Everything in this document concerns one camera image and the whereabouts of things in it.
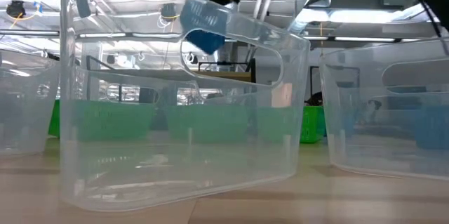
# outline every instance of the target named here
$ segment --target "yellow cable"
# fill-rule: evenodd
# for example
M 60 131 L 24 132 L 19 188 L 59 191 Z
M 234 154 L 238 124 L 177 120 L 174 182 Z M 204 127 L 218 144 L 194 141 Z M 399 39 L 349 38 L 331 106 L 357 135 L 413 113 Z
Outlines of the yellow cable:
M 8 17 L 12 18 L 15 21 L 30 20 L 30 19 L 34 18 L 34 16 L 36 16 L 38 12 L 39 12 L 39 6 L 37 6 L 36 12 L 34 12 L 34 14 L 28 18 L 20 18 L 20 16 L 22 16 L 22 13 L 20 13 L 17 18 L 11 17 L 9 15 L 8 15 Z
M 15 24 L 17 23 L 17 21 L 20 19 L 20 16 L 22 16 L 22 13 L 19 13 L 19 16 L 17 18 L 14 18 L 14 22 L 13 24 L 9 27 L 9 29 L 13 28 L 15 26 Z
M 178 17 L 179 17 L 179 15 L 176 15 L 176 16 L 172 16 L 172 17 L 166 17 L 166 16 L 163 16 L 163 15 L 161 15 L 161 17 L 162 17 L 162 18 L 168 18 L 168 19 L 172 19 L 172 18 L 178 18 Z
M 323 23 L 320 23 L 320 35 L 323 36 Z M 321 41 L 321 55 L 323 56 L 323 45 L 324 45 L 324 41 Z
M 173 33 L 173 28 L 175 27 L 175 23 L 171 23 L 171 28 L 170 28 L 170 33 Z M 162 69 L 164 69 L 164 67 L 166 66 L 166 62 L 167 62 L 167 56 L 168 56 L 168 48 L 170 47 L 170 43 L 167 42 L 167 50 L 166 50 L 166 56 L 163 59 L 163 64 L 162 64 Z

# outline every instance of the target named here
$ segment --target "blue bin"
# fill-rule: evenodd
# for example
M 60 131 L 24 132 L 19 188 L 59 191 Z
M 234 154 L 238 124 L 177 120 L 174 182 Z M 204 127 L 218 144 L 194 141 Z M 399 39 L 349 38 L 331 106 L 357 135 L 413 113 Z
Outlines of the blue bin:
M 417 111 L 416 146 L 425 150 L 449 150 L 449 106 L 425 107 Z

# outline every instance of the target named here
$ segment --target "clear plastic bin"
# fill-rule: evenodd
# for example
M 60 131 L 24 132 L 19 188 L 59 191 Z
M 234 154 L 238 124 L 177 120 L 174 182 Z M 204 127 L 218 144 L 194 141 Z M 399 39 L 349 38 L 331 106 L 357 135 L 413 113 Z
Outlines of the clear plastic bin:
M 60 63 L 0 50 L 0 157 L 42 152 Z
M 449 177 L 448 40 L 357 48 L 321 61 L 331 162 L 392 176 Z
M 206 0 L 62 0 L 62 9 L 64 200 L 126 211 L 295 173 L 302 112 L 288 110 L 302 110 L 307 40 Z M 186 48 L 209 55 L 185 39 L 214 49 L 220 35 L 273 51 L 280 79 L 195 74 Z M 277 115 L 259 124 L 267 112 Z M 282 116 L 291 126 L 263 138 L 258 127 Z

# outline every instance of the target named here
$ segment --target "table surface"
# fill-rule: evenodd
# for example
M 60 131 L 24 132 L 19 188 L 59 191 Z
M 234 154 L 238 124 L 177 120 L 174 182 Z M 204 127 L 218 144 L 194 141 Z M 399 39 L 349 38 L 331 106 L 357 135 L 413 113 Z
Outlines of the table surface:
M 321 144 L 301 146 L 288 180 L 121 213 L 61 202 L 59 147 L 50 144 L 43 155 L 0 159 L 0 195 L 5 224 L 449 223 L 448 182 L 341 171 Z

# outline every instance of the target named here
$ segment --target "green plastic bin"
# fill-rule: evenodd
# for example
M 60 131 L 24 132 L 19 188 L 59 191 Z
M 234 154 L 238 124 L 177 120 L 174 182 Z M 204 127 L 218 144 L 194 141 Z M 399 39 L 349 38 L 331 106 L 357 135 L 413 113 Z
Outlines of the green plastic bin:
M 48 134 L 50 136 L 60 137 L 60 122 L 59 122 L 59 100 L 55 101 L 55 106 L 53 107 L 53 113 L 51 115 L 50 127 L 48 128 Z
M 302 115 L 301 143 L 317 143 L 326 131 L 323 107 L 304 107 Z
M 156 108 L 146 103 L 75 101 L 81 142 L 146 140 Z
M 257 132 L 267 143 L 282 143 L 284 136 L 299 137 L 299 111 L 292 107 L 263 107 L 257 111 Z
M 259 109 L 257 115 L 259 137 L 269 143 L 282 143 L 284 136 L 298 139 L 296 133 L 299 115 L 300 113 L 292 107 Z M 304 107 L 300 142 L 318 142 L 323 138 L 325 128 L 323 107 Z
M 180 105 L 165 109 L 171 138 L 186 143 L 189 129 L 195 143 L 242 143 L 248 114 L 239 105 Z

